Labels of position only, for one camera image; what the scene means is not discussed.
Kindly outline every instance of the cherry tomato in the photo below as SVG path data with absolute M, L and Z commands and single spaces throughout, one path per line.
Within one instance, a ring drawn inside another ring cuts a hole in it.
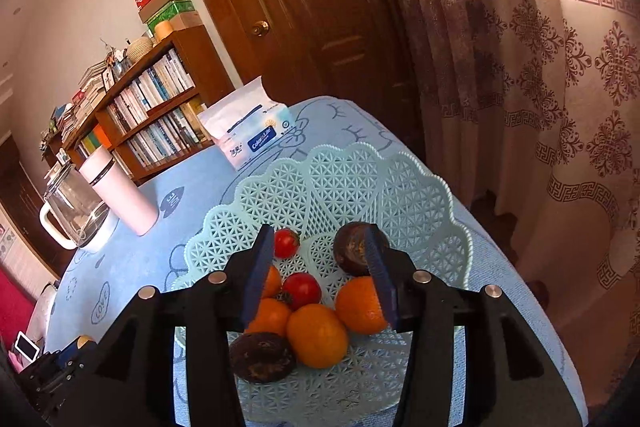
M 292 273 L 282 284 L 285 302 L 295 311 L 307 304 L 318 304 L 322 290 L 318 281 L 309 273 Z
M 278 259 L 288 259 L 293 257 L 300 246 L 300 236 L 289 229 L 276 230 L 274 255 Z

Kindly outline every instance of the tablecloth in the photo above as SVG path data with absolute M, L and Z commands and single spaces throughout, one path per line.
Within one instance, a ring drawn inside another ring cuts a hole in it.
M 49 323 L 46 349 L 62 349 L 80 334 L 98 340 L 109 328 L 137 290 L 155 285 L 167 291 L 179 275 L 187 272 L 183 258 L 187 241 L 202 229 L 207 211 L 233 200 L 238 182 L 261 174 L 277 158 L 303 160 L 320 144 L 340 148 L 365 141 L 387 156 L 404 150 L 404 145 L 371 115 L 353 102 L 319 97 L 290 108 L 296 129 L 234 171 L 218 147 L 210 147 L 163 172 L 142 185 L 141 190 L 157 201 L 160 217 L 143 237 L 137 237 L 120 222 L 108 243 L 98 253 L 78 250 L 66 270 Z M 499 248 L 459 201 L 454 215 L 469 227 L 474 244 L 474 260 L 469 289 L 483 285 L 501 286 L 527 320 L 558 368 L 577 404 L 583 423 L 587 408 L 575 367 L 545 313 L 516 270 Z M 454 389 L 450 425 L 462 420 L 464 404 L 464 338 L 456 336 Z M 185 356 L 174 347 L 175 415 L 188 426 Z M 358 427 L 391 425 L 395 408 L 357 422 Z

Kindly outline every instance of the orange fruit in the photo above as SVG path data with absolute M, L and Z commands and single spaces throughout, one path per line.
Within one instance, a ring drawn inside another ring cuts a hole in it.
M 362 335 L 380 333 L 387 325 L 371 277 L 356 277 L 340 288 L 335 314 L 351 331 Z
M 279 293 L 280 288 L 282 288 L 282 277 L 280 277 L 278 269 L 272 264 L 269 267 L 267 280 L 264 282 L 264 287 L 262 288 L 262 298 L 275 297 Z
M 324 369 L 347 354 L 349 336 L 332 309 L 307 304 L 294 311 L 287 323 L 287 339 L 300 362 Z
M 269 331 L 284 337 L 287 331 L 287 321 L 291 310 L 289 307 L 276 299 L 261 299 L 258 305 L 258 312 L 255 314 L 244 333 L 263 333 Z

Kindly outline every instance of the tissue package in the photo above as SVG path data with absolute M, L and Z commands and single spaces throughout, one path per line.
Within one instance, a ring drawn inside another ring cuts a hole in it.
M 271 100 L 259 76 L 198 118 L 236 170 L 295 127 L 289 107 Z

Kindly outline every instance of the brown door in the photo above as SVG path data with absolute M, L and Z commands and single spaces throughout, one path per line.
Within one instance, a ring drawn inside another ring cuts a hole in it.
M 422 155 L 396 0 L 204 1 L 243 82 L 261 74 L 287 104 L 322 94 L 353 100 Z
M 75 251 L 60 247 L 43 229 L 40 224 L 42 198 L 18 160 L 18 149 L 10 137 L 0 145 L 0 203 L 25 241 L 62 277 Z

